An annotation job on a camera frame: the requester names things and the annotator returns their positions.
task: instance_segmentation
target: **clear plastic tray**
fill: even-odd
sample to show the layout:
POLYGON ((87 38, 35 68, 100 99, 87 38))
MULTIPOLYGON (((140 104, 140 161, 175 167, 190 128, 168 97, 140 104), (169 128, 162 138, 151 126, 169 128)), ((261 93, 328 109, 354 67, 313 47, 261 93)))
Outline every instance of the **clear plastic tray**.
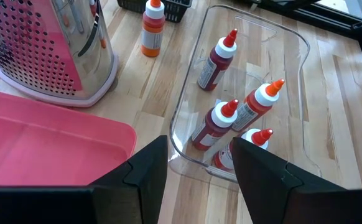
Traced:
POLYGON ((229 131, 206 152, 196 150, 190 136, 216 102, 234 98, 243 101, 262 83, 285 78, 286 84, 280 91, 279 101, 250 128, 272 128, 274 134, 270 139, 269 152, 321 176, 319 167, 304 149, 305 114, 300 70, 309 49, 308 42, 289 28, 229 6, 209 7, 170 124, 173 146, 170 167, 194 179, 236 187, 223 181, 237 183, 235 174, 212 166, 212 157, 238 133, 229 131), (232 64, 213 91, 203 91, 197 85, 197 78, 205 60, 218 39, 234 28, 238 29, 238 51, 232 64))

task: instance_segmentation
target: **squeeze bottle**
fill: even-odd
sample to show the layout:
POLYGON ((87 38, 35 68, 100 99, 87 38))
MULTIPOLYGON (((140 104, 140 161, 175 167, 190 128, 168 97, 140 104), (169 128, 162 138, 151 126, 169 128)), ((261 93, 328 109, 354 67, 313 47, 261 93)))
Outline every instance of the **squeeze bottle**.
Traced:
POLYGON ((232 125, 232 130, 243 131, 267 113, 279 99, 278 92, 284 83, 285 80, 280 79, 271 84, 262 84, 257 90, 253 90, 238 106, 239 116, 232 125))
POLYGON ((233 29, 226 37, 218 40, 217 45, 211 50, 198 79, 198 85, 203 90, 214 90, 225 70, 230 66, 237 49, 235 43, 237 33, 238 30, 233 29))
POLYGON ((192 145, 206 151, 230 129, 238 117, 238 100, 218 103, 206 114, 202 124, 191 135, 192 145))
MULTIPOLYGON (((271 135, 274 134, 272 129, 255 129, 252 128, 245 133, 241 133, 238 137, 247 140, 256 146, 259 146, 261 149, 267 149, 268 147, 268 140, 271 135)), ((231 171, 233 170, 233 161, 232 161, 232 145, 233 139, 230 143, 228 143, 222 150, 218 151, 213 157, 214 165, 222 170, 231 171)))
POLYGON ((164 4, 160 0, 149 0, 142 16, 141 52, 148 57, 156 57, 160 52, 165 21, 164 4))

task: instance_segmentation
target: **orange bottle cap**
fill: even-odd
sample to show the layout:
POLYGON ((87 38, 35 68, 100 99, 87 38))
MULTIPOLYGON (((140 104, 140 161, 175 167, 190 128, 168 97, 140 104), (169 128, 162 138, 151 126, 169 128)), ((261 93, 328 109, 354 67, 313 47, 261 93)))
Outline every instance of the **orange bottle cap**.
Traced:
POLYGON ((233 44, 235 43, 236 40, 236 34, 238 33, 237 29, 233 29, 226 37, 225 40, 223 41, 223 44, 225 45, 225 47, 232 47, 233 44))
POLYGON ((152 7, 160 7, 160 0, 151 0, 151 6, 152 7))
POLYGON ((271 83, 269 86, 267 86, 266 93, 269 96, 276 96, 276 94, 279 92, 279 90, 281 90, 282 85, 284 83, 285 83, 285 80, 283 78, 271 83))
POLYGON ((251 140, 255 145, 262 146, 266 143, 266 141, 268 141, 272 134, 274 134, 274 131, 272 129, 261 130, 254 133, 251 136, 251 140))
POLYGON ((221 114, 227 118, 232 117, 238 107, 238 103, 237 99, 229 101, 221 108, 221 114))

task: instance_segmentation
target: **wood grain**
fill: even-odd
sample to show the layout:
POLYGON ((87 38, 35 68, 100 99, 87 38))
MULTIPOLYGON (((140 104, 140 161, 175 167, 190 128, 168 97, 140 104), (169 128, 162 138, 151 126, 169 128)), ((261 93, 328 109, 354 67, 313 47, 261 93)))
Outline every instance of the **wood grain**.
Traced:
MULTIPOLYGON (((101 2, 112 48, 120 55, 119 84, 93 107, 76 110, 132 125, 138 135, 138 151, 157 135, 169 133, 170 120, 207 7, 223 3, 245 11, 249 8, 227 0, 193 1, 181 23, 166 23, 160 55, 146 58, 140 53, 142 15, 119 8, 114 0, 101 2)), ((362 53, 359 44, 268 11, 256 9, 253 13, 296 30, 310 44, 301 79, 304 136, 299 129, 287 128, 285 132, 293 137, 276 144, 290 147, 290 150, 274 149, 273 153, 319 174, 316 164, 323 178, 346 188, 362 188, 362 53)), ((223 16, 226 24, 227 15, 223 16)), ((271 35, 254 26, 244 28, 252 39, 265 39, 271 35)), ((218 24, 207 29, 224 32, 218 24)), ((276 71, 270 74, 271 78, 292 75, 284 70, 293 68, 285 68, 279 56, 297 54, 303 46, 300 41, 287 38, 279 39, 269 47, 252 45, 250 54, 238 58, 235 63, 247 60, 252 73, 264 76, 269 71, 276 71)), ((236 75, 230 82, 239 83, 245 79, 236 75)), ((292 97, 297 97, 295 87, 295 83, 288 83, 287 92, 292 97)), ((0 91, 25 97, 1 80, 0 91)), ((229 91, 246 94, 239 88, 229 91)), ((291 119, 274 117, 269 122, 295 126, 300 116, 296 108, 287 102, 279 102, 279 105, 289 107, 291 119)), ((251 223, 251 218, 240 192, 180 176, 169 169, 159 223, 251 223)))

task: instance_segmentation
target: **white bottle cap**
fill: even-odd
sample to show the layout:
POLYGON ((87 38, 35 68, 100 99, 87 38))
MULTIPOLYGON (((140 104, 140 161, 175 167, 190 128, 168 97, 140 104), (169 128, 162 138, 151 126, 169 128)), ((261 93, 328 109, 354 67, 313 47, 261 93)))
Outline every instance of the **white bottle cap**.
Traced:
POLYGON ((276 93, 275 96, 267 94, 266 88, 269 85, 268 83, 262 84, 256 92, 254 92, 254 97, 260 105, 272 106, 279 99, 279 93, 276 93))
POLYGON ((160 7, 153 7, 149 0, 145 4, 145 13, 151 19, 161 19, 164 16, 164 4, 160 2, 160 7))
POLYGON ((234 114, 232 115, 232 117, 227 118, 226 116, 223 115, 223 113, 221 112, 221 108, 227 103, 228 102, 218 103, 214 107, 213 111, 211 111, 211 119, 217 126, 219 126, 221 128, 227 128, 227 127, 231 126, 236 121, 236 118, 238 117, 238 112, 236 110, 235 110, 234 114))
POLYGON ((227 47, 224 45, 224 40, 225 37, 222 37, 218 40, 215 51, 218 56, 222 58, 231 58, 235 55, 236 49, 238 47, 236 46, 236 43, 234 43, 232 47, 227 47))
MULTIPOLYGON (((251 139, 251 137, 253 136, 254 133, 257 133, 261 131, 260 129, 256 129, 256 128, 252 128, 250 129, 249 131, 246 131, 242 136, 241 138, 253 143, 253 140, 251 139)), ((268 148, 268 141, 266 141, 262 146, 259 146, 261 149, 265 149, 267 150, 268 148)))

